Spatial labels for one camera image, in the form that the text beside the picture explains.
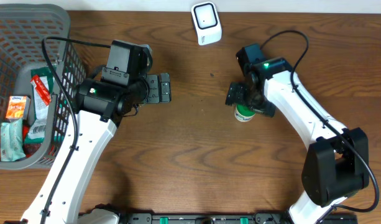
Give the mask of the green lid seasoning jar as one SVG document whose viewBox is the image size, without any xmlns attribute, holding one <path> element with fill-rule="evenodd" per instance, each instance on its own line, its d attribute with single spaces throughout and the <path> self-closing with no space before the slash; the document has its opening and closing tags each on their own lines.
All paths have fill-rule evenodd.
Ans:
<svg viewBox="0 0 381 224">
<path fill-rule="evenodd" d="M 234 116 L 240 122 L 248 122 L 255 116 L 255 112 L 244 105 L 236 105 Z"/>
</svg>

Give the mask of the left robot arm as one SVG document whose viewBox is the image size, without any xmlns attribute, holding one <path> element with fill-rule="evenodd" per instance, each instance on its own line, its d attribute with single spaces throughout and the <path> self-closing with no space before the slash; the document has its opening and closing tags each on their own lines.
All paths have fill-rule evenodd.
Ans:
<svg viewBox="0 0 381 224">
<path fill-rule="evenodd" d="M 168 73 L 144 75 L 126 84 L 86 79 L 76 90 L 78 111 L 45 182 L 19 223 L 119 223 L 123 217 L 96 207 L 80 214 L 86 188 L 98 160 L 121 120 L 134 106 L 168 103 Z"/>
</svg>

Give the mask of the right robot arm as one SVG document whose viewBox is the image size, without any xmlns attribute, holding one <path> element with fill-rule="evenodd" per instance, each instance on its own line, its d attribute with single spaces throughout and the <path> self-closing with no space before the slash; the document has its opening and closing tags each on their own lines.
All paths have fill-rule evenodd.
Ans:
<svg viewBox="0 0 381 224">
<path fill-rule="evenodd" d="M 245 80 L 232 82 L 226 105 L 247 122 L 255 114 L 280 111 L 307 149 L 301 174 L 304 191 L 285 215 L 284 223 L 319 223 L 335 205 L 369 185 L 368 139 L 361 128 L 348 129 L 307 92 L 284 58 L 267 59 L 259 45 L 236 53 Z"/>
</svg>

